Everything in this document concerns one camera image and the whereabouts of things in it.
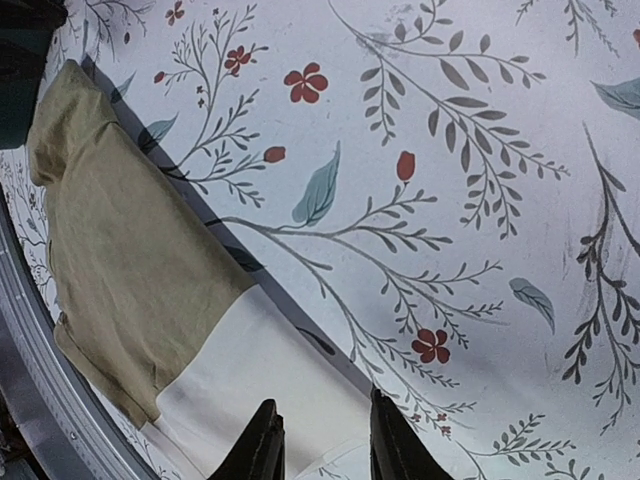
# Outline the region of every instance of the floral tablecloth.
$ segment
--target floral tablecloth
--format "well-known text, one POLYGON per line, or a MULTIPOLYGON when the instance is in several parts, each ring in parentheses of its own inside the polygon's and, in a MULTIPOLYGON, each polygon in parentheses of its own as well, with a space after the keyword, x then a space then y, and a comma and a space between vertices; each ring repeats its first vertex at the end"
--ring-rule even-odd
MULTIPOLYGON (((45 84, 90 57, 202 220, 396 399, 454 478, 639 478, 640 6, 68 7, 45 84)), ((3 158, 55 317, 43 192, 24 151, 3 158)), ((353 479, 339 464, 314 478, 353 479)))

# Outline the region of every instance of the brown cloth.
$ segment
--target brown cloth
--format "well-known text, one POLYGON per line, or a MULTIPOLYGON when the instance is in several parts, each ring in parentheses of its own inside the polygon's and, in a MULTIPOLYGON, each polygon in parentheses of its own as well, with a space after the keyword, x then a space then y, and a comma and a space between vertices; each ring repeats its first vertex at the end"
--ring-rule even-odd
POLYGON ((252 281, 75 62, 38 106, 27 145, 46 187, 56 343, 140 428, 252 281))

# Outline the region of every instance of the red flower bud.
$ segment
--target red flower bud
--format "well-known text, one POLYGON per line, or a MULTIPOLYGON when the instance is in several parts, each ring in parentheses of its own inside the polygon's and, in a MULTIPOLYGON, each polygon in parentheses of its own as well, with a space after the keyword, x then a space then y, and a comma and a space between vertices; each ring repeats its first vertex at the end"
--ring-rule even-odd
POLYGON ((403 151, 398 159, 396 169, 398 178, 403 182, 408 182, 416 171, 416 156, 413 153, 403 151))
POLYGON ((287 150, 284 147, 267 148, 264 152, 264 161, 267 163, 278 163, 284 160, 287 150))

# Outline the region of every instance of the red flower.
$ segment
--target red flower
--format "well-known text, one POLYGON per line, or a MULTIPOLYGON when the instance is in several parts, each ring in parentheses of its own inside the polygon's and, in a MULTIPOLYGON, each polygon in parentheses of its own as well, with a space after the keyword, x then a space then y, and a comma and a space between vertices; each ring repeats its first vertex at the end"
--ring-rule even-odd
POLYGON ((244 47, 240 45, 237 50, 227 53, 227 57, 229 58, 224 62, 224 68, 231 70, 231 75, 237 77, 240 67, 251 60, 251 52, 245 53, 244 47))
POLYGON ((403 182, 408 182, 416 171, 416 156, 406 150, 400 154, 396 172, 398 178, 403 182))
POLYGON ((423 328, 418 331, 419 340, 414 340, 411 343, 411 348, 416 353, 420 353, 420 361, 422 363, 430 363, 438 358, 440 363, 447 363, 451 352, 443 345, 447 341, 447 332, 444 330, 438 330, 434 335, 431 330, 423 328))
POLYGON ((307 103, 316 103, 320 98, 318 92, 324 92, 329 86, 327 77, 319 74, 320 65, 310 63, 304 69, 303 73, 296 70, 289 72, 284 77, 284 84, 293 87, 291 89, 291 101, 298 103, 304 99, 307 103))
POLYGON ((284 147, 267 148, 264 152, 264 161, 267 163, 278 163, 280 160, 284 160, 286 154, 287 150, 284 147))
POLYGON ((166 15, 164 16, 164 18, 169 19, 170 27, 173 26, 174 23, 176 23, 176 20, 180 20, 184 15, 184 10, 180 10, 180 7, 182 7, 182 0, 178 0, 173 5, 173 10, 167 10, 166 15))

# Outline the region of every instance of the folded cloth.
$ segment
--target folded cloth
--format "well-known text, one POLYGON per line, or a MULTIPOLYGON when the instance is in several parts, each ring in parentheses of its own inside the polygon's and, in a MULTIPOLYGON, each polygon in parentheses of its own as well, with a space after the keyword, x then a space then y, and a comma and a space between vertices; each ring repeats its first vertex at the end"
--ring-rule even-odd
POLYGON ((366 397, 253 284, 76 63, 27 145, 64 312, 55 341, 183 478, 211 475, 265 398, 287 419, 288 478, 366 441, 366 397))
POLYGON ((55 341, 140 428, 252 280, 75 62, 37 107, 27 145, 64 312, 55 341))

